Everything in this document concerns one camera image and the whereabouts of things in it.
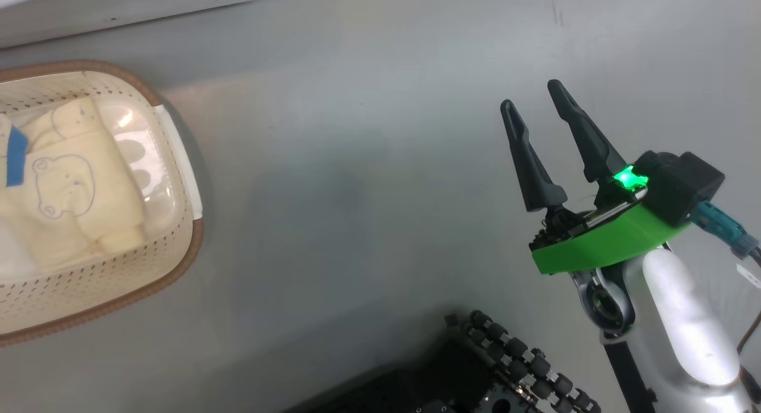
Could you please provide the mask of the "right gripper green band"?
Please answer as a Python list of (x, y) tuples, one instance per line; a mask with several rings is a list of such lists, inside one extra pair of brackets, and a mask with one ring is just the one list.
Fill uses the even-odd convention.
[[(573, 134), (587, 182), (614, 177), (617, 186), (633, 192), (637, 201), (612, 208), (598, 225), (569, 239), (547, 246), (539, 246), (536, 241), (531, 243), (531, 256), (540, 273), (556, 275), (608, 267), (654, 250), (685, 231), (688, 223), (671, 226), (644, 207), (641, 199), (649, 179), (635, 175), (633, 167), (627, 166), (565, 86), (553, 79), (547, 88), (559, 117)], [(506, 99), (500, 111), (527, 212), (563, 208), (567, 194), (552, 182), (536, 155), (527, 126), (515, 105)]]

